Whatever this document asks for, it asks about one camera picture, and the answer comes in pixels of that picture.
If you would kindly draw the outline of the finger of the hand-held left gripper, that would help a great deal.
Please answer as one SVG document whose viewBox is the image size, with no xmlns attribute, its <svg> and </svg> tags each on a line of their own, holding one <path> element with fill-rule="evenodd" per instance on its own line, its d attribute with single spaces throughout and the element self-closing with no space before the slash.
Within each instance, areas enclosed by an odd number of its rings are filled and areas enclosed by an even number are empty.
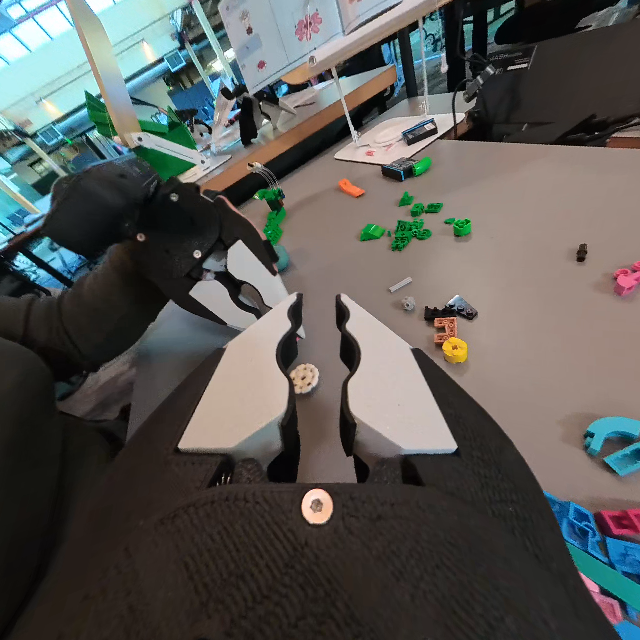
<svg viewBox="0 0 640 640">
<path fill-rule="evenodd" d="M 238 296 L 234 298 L 230 288 L 229 283 L 218 278 L 201 280 L 190 290 L 189 296 L 219 324 L 242 331 L 254 324 L 261 313 L 258 308 L 246 304 Z"/>
<path fill-rule="evenodd" d="M 255 316 L 265 315 L 289 296 L 281 276 L 272 273 L 240 239 L 227 251 L 219 282 L 238 308 Z"/>
</svg>

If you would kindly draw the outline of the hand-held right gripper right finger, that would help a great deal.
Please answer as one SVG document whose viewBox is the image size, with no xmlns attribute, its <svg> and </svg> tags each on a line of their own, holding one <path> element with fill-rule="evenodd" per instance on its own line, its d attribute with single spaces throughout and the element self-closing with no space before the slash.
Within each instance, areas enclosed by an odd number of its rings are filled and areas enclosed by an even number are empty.
<svg viewBox="0 0 640 640">
<path fill-rule="evenodd" d="M 345 455 L 366 464 L 458 448 L 416 358 L 420 349 L 346 294 L 335 299 L 340 359 L 348 368 L 340 396 Z"/>
</svg>

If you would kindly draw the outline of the beige round wheel brick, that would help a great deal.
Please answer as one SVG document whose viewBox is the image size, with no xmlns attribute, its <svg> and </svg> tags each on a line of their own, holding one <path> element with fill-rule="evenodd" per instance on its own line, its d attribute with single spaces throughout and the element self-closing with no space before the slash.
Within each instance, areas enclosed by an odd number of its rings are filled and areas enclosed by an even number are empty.
<svg viewBox="0 0 640 640">
<path fill-rule="evenodd" d="M 299 364 L 289 373 L 289 378 L 295 395 L 308 395 L 319 384 L 319 370 L 313 364 Z"/>
</svg>

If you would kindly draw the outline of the person's left forearm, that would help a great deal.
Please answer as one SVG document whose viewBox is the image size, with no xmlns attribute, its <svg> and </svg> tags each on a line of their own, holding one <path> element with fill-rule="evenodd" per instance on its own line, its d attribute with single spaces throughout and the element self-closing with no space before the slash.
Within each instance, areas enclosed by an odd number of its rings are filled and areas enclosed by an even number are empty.
<svg viewBox="0 0 640 640">
<path fill-rule="evenodd" d="M 131 348 L 169 299 L 140 270 L 131 242 L 58 296 L 1 297 L 1 340 L 36 354 L 63 381 Z"/>
</svg>

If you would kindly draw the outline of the grey desk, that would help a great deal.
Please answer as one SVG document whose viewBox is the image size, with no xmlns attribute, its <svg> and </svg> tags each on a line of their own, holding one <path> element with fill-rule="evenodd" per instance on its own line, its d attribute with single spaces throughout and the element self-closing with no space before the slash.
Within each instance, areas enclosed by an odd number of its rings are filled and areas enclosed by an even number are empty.
<svg viewBox="0 0 640 640">
<path fill-rule="evenodd" d="M 592 511 L 639 507 L 639 473 L 619 477 L 585 454 L 592 421 L 639 418 L 639 292 L 613 291 L 612 274 L 639 260 L 639 150 L 438 141 L 427 174 L 405 184 L 377 167 L 327 151 L 282 180 L 289 292 L 303 293 L 299 362 L 319 369 L 319 388 L 297 403 L 298 481 L 351 482 L 339 437 L 335 296 L 345 293 L 410 345 L 421 348 L 491 414 L 542 488 Z M 341 192 L 347 179 L 365 190 Z M 368 223 L 404 216 L 404 191 L 441 201 L 433 235 L 393 252 L 360 242 Z M 575 260 L 588 245 L 583 263 Z M 412 277 L 396 292 L 389 287 Z M 424 308 L 459 294 L 477 311 L 457 315 L 468 359 L 450 364 Z M 406 312 L 401 300 L 415 298 Z"/>
</svg>

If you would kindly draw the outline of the green brick plant model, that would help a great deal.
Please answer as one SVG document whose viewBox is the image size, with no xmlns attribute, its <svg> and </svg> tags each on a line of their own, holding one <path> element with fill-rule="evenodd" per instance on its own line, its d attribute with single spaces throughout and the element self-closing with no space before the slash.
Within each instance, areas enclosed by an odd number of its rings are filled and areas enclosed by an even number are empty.
<svg viewBox="0 0 640 640">
<path fill-rule="evenodd" d="M 254 194 L 254 199 L 264 201 L 269 206 L 263 233 L 267 240 L 276 246 L 282 237 L 282 223 L 286 216 L 284 192 L 281 188 L 262 188 Z"/>
</svg>

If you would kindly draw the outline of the green plastic panel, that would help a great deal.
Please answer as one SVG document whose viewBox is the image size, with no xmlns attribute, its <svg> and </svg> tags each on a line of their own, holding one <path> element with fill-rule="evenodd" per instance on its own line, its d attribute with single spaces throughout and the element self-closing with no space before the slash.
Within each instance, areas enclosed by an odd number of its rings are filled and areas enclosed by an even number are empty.
<svg viewBox="0 0 640 640">
<path fill-rule="evenodd" d="M 89 119 L 98 133 L 126 146 L 124 139 L 116 132 L 106 105 L 89 92 L 85 92 L 84 96 Z M 139 128 L 132 133 L 134 144 L 129 148 L 149 164 L 163 181 L 178 178 L 194 169 L 208 168 L 209 162 L 197 149 L 186 124 L 172 108 L 167 108 L 166 112 L 165 124 L 139 120 Z"/>
</svg>

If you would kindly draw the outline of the black wedge plate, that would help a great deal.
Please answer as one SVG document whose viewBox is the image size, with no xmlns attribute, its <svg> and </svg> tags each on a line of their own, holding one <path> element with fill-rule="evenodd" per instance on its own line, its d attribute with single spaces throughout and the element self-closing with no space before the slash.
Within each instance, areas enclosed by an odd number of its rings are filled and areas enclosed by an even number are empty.
<svg viewBox="0 0 640 640">
<path fill-rule="evenodd" d="M 455 311 L 457 315 L 470 321 L 474 320 L 478 315 L 478 311 L 459 294 L 455 295 L 446 303 L 446 308 Z"/>
</svg>

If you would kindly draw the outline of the black white toy model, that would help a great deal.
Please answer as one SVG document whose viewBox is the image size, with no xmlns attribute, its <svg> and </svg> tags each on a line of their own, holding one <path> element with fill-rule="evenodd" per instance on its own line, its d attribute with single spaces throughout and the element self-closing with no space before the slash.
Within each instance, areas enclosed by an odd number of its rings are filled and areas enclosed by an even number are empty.
<svg viewBox="0 0 640 640">
<path fill-rule="evenodd" d="M 239 134 L 244 148 L 251 146 L 257 139 L 264 120 L 270 121 L 273 128 L 277 129 L 278 121 L 283 114 L 298 115 L 296 109 L 288 105 L 283 98 L 279 98 L 273 90 L 250 93 L 244 84 L 236 85 L 232 89 L 221 84 L 220 96 L 239 106 Z"/>
</svg>

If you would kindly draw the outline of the pile of small green bricks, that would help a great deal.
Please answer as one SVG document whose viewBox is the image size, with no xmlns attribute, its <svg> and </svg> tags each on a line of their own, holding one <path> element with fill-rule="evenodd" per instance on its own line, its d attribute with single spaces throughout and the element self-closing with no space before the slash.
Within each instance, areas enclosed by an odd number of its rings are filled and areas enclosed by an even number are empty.
<svg viewBox="0 0 640 640">
<path fill-rule="evenodd" d="M 384 238 L 390 242 L 393 252 L 402 252 L 413 241 L 426 241 L 433 232 L 426 227 L 427 215 L 436 215 L 442 212 L 445 204 L 441 201 L 422 202 L 409 192 L 404 191 L 397 203 L 404 210 L 404 216 L 396 220 L 392 226 L 383 226 L 377 223 L 368 223 L 360 231 L 359 241 L 377 241 Z"/>
</svg>

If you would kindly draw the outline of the small black box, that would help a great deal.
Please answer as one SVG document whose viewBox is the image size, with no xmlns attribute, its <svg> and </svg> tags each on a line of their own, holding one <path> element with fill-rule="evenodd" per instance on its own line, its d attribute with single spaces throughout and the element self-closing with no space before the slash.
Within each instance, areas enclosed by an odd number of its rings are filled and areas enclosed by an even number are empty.
<svg viewBox="0 0 640 640">
<path fill-rule="evenodd" d="M 402 131 L 401 137 L 407 146 L 412 146 L 437 135 L 438 126 L 434 118 L 428 118 Z"/>
<path fill-rule="evenodd" d="M 415 177 L 414 166 L 418 161 L 410 157 L 400 157 L 395 161 L 381 166 L 381 174 L 386 178 L 403 182 Z"/>
</svg>

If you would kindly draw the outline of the teal arch brick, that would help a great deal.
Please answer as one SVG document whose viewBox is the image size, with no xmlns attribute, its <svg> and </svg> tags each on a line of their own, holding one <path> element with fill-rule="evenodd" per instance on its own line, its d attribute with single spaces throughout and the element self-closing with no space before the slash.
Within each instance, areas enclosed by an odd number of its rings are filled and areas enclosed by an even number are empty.
<svg viewBox="0 0 640 640">
<path fill-rule="evenodd" d="M 592 422 L 584 433 L 585 452 L 598 457 L 610 439 L 628 440 L 631 444 L 603 458 L 608 468 L 620 477 L 639 472 L 639 421 L 626 417 L 604 417 Z"/>
</svg>

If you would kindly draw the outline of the pile of colourful bricks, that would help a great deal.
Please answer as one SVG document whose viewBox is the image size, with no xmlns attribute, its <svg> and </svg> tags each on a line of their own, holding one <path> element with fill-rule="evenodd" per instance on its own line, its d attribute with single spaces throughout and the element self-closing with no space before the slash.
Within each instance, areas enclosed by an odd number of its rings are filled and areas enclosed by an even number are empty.
<svg viewBox="0 0 640 640">
<path fill-rule="evenodd" d="M 545 493 L 592 598 L 621 639 L 639 638 L 639 509 L 592 513 Z"/>
</svg>

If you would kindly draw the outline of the instruction booklet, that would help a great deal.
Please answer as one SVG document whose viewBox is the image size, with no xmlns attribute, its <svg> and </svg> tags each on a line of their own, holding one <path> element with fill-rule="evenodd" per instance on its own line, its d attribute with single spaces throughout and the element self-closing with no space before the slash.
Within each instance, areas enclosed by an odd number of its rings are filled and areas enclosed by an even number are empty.
<svg viewBox="0 0 640 640">
<path fill-rule="evenodd" d="M 220 1 L 218 11 L 249 93 L 308 60 L 399 1 Z"/>
</svg>

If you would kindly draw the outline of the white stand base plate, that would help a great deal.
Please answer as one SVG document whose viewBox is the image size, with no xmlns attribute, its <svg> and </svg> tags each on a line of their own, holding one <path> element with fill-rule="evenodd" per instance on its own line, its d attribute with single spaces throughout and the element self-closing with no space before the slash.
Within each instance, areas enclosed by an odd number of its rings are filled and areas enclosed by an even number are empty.
<svg viewBox="0 0 640 640">
<path fill-rule="evenodd" d="M 421 122 L 433 119 L 436 132 L 431 132 L 425 139 L 408 145 L 402 133 Z M 434 116 L 401 116 L 389 118 L 379 124 L 373 125 L 368 131 L 362 133 L 358 143 L 350 142 L 347 146 L 338 150 L 333 156 L 338 161 L 372 164 L 382 166 L 390 164 L 401 158 L 412 158 L 438 137 L 453 129 L 453 116 L 448 114 L 436 114 Z"/>
</svg>

